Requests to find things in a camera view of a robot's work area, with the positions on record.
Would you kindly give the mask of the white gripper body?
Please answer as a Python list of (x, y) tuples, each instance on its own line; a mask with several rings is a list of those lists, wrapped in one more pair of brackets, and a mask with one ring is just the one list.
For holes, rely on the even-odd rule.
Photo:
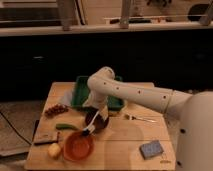
[(98, 114), (104, 121), (109, 117), (108, 115), (108, 96), (96, 91), (91, 91), (87, 99), (83, 102), (84, 107), (92, 107), (98, 111)]

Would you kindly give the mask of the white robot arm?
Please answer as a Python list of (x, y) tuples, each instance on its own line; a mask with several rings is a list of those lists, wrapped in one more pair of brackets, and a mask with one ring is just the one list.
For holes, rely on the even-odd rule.
[(144, 87), (115, 80), (110, 67), (102, 67), (87, 81), (89, 95), (83, 105), (101, 111), (107, 98), (131, 101), (180, 121), (176, 171), (213, 171), (213, 91), (189, 94), (168, 88)]

